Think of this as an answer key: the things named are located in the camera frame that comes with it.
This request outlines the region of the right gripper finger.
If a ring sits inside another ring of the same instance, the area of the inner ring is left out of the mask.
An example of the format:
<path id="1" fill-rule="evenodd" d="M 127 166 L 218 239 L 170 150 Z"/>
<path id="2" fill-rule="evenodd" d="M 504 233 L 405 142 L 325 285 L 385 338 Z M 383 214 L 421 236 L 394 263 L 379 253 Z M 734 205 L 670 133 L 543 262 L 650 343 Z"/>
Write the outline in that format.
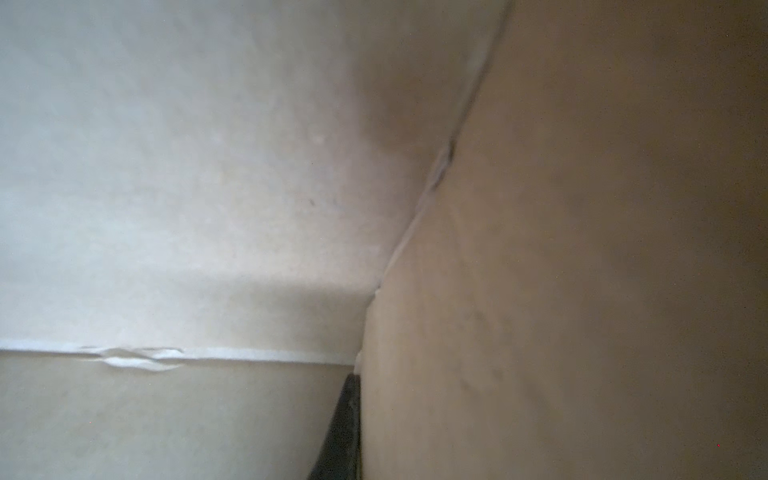
<path id="1" fill-rule="evenodd" d="M 360 478 L 361 434 L 360 376 L 349 374 L 344 382 L 318 458 L 308 480 Z"/>

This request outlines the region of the brown cardboard box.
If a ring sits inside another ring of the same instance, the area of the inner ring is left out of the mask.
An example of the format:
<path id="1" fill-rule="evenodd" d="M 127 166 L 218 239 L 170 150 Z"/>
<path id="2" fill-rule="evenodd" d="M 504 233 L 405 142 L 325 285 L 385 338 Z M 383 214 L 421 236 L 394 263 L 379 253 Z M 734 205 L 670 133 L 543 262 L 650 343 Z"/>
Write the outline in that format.
<path id="1" fill-rule="evenodd" d="M 1 475 L 767 475 L 763 1 L 5 1 Z"/>

